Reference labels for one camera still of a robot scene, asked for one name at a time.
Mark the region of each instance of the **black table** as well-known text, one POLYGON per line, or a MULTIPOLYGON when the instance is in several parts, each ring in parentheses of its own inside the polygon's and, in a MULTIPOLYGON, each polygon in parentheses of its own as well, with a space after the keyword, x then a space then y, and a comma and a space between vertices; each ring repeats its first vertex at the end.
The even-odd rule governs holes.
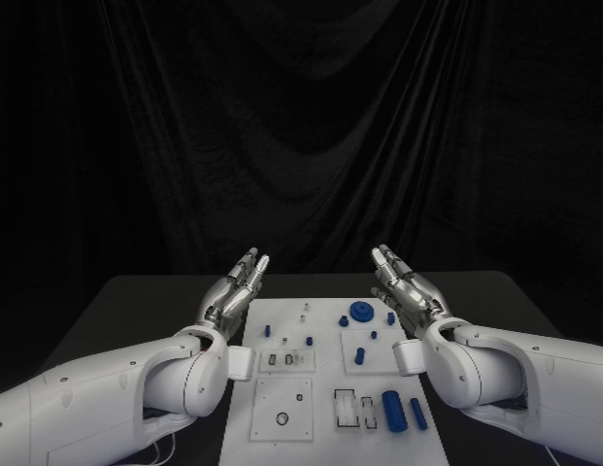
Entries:
MULTIPOLYGON (((474 324, 561 337, 533 301, 503 273, 431 272, 424 275, 439 287, 454 314, 474 324)), ((194 323, 201 300, 217 279, 219 276, 112 279, 41 372, 79 357, 172 336, 194 323)), ((366 298, 372 297, 370 289, 377 285, 373 274, 266 275, 259 299, 366 298)), ((230 344, 242 344, 245 327, 242 325, 230 344)), ((481 424, 450 408, 432 389, 428 376, 421 377, 451 466, 555 465, 541 445, 481 424)), ((219 464, 232 391, 233 382, 214 413, 177 433, 178 448, 167 465, 219 464)), ((161 445, 168 452, 171 441, 164 439, 161 445)), ((151 462, 151 453, 135 455, 126 462, 151 462)), ((565 453, 555 453, 562 466, 591 465, 565 453)))

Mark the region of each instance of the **blue block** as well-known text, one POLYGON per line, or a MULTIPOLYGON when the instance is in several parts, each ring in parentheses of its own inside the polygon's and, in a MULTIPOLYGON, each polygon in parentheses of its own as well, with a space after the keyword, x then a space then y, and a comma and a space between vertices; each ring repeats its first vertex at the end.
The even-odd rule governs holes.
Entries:
POLYGON ((364 301, 356 301, 350 305, 350 316, 359 322, 369 322, 375 318, 375 307, 364 301))
POLYGON ((364 351, 364 348, 357 349, 357 356, 354 357, 354 362, 360 366, 364 364, 364 353, 366 352, 367 351, 364 351))
POLYGON ((383 408, 386 410, 390 430, 393 432, 403 432, 409 428, 409 423, 406 422, 399 393, 395 390, 383 393, 383 408))
POLYGON ((418 420, 418 425, 421 427, 421 430, 426 430, 428 420, 425 420, 425 413, 424 413, 424 409, 421 408, 421 402, 418 401, 418 398, 411 399, 411 407, 414 408, 414 414, 416 415, 416 420, 418 420))

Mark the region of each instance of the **dark backdrop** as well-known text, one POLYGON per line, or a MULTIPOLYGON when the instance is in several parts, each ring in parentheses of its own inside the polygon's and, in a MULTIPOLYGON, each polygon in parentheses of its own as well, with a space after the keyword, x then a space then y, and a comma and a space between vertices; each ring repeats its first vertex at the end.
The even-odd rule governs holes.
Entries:
POLYGON ((113 276, 380 243, 603 345, 603 3, 0 2, 0 391, 113 276))

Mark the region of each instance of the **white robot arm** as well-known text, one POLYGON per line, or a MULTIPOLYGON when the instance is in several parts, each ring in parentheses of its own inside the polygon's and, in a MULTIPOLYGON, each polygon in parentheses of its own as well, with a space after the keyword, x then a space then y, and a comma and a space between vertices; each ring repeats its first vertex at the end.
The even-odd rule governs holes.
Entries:
POLYGON ((83 357, 0 394, 0 466, 107 466, 213 412, 256 355, 229 347, 262 287, 256 249, 210 289, 196 325, 83 357), (162 416, 145 417, 145 409, 162 416))
POLYGON ((373 249, 375 295, 418 337, 395 344, 405 376, 428 372, 448 406, 603 466, 603 348, 473 325, 388 246, 373 249))

